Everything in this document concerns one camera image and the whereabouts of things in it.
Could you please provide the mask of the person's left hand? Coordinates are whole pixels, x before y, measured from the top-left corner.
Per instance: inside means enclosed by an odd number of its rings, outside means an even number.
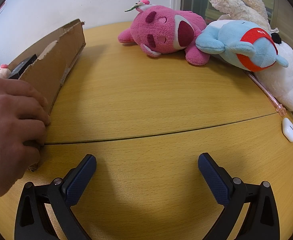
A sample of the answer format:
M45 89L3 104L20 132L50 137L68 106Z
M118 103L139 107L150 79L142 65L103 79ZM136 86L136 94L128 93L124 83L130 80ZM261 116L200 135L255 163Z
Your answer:
M0 79L0 197L40 159L38 148L46 137L47 100L29 83Z

